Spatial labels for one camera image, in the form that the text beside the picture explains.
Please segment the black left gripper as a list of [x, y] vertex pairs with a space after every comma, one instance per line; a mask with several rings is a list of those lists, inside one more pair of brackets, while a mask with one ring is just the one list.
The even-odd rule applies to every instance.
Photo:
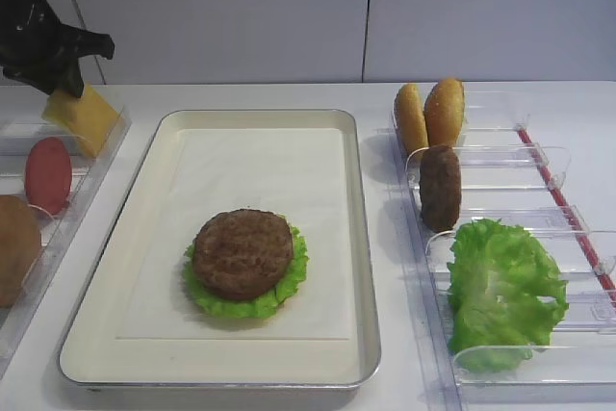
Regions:
[[[71, 58], [62, 58], [63, 48]], [[62, 25], [47, 0], [1, 0], [1, 69], [4, 77], [51, 95], [84, 92], [79, 58], [111, 60], [110, 35]]]

